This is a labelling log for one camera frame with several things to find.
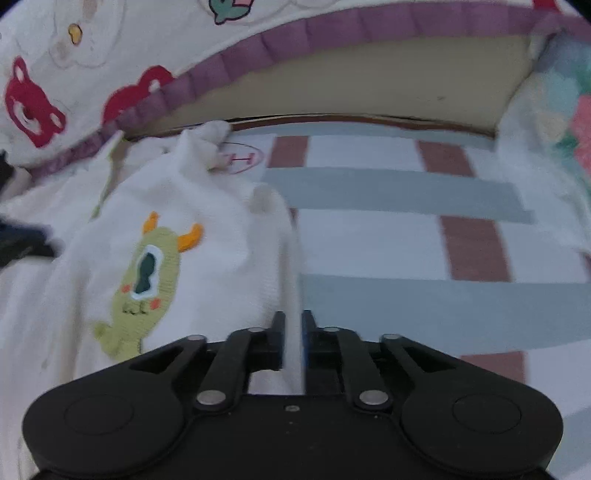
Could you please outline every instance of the orange horn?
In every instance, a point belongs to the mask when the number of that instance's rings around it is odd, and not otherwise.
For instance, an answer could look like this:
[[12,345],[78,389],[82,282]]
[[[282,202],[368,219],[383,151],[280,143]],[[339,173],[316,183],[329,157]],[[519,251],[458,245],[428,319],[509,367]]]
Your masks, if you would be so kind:
[[144,222],[144,235],[151,232],[158,226],[158,214],[156,212],[150,213],[148,219]]
[[194,223],[191,231],[185,235],[178,236],[178,251],[185,252],[195,247],[203,236],[203,225]]

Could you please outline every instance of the beige panel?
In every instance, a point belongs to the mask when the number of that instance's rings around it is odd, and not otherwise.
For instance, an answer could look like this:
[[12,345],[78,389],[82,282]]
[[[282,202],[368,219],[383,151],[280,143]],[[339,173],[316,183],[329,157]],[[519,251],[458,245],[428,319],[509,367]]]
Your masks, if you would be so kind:
[[524,37],[501,37],[323,51],[249,73],[142,131],[288,113],[374,113],[493,129],[531,69],[527,49]]

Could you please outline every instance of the red stripe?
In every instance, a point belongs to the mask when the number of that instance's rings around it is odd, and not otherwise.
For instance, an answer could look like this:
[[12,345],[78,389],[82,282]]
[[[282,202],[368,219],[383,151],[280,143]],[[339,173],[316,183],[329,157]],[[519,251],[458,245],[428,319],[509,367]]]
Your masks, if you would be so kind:
[[560,12],[555,0],[534,0],[534,8],[540,10],[556,10]]
[[525,352],[492,353],[490,355],[462,355],[460,357],[477,367],[503,377],[525,383]]
[[475,177],[464,149],[457,145],[417,142],[425,169],[431,173],[447,173],[461,177]]
[[268,168],[303,167],[308,153],[308,137],[277,137]]
[[495,222],[442,216],[441,226],[454,280],[511,281]]

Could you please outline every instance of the gray stripe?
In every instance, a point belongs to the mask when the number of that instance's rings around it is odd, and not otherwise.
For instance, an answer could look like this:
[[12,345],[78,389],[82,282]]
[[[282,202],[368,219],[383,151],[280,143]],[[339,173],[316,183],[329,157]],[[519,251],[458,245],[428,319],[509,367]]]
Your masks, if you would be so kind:
[[360,135],[362,137],[413,138],[425,142],[441,142],[461,147],[493,150],[495,141],[483,135],[446,130],[406,130],[388,125],[364,124],[361,122],[302,122],[283,125],[254,127],[232,134],[232,138],[243,135],[277,134],[284,137],[292,135]]
[[319,325],[367,340],[401,333],[451,355],[497,353],[591,338],[591,285],[303,276]]
[[291,207],[432,213],[531,223],[508,183],[356,168],[268,168],[264,180]]
[[591,461],[591,407],[564,419],[564,435],[548,470],[565,478]]

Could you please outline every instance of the monster eye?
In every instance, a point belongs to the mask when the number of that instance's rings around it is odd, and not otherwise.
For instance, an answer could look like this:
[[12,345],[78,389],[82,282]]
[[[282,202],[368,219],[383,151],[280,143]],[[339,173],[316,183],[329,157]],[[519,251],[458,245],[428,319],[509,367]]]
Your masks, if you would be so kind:
[[147,245],[136,264],[136,280],[129,295],[134,300],[153,298],[158,295],[160,268],[164,254],[154,245]]

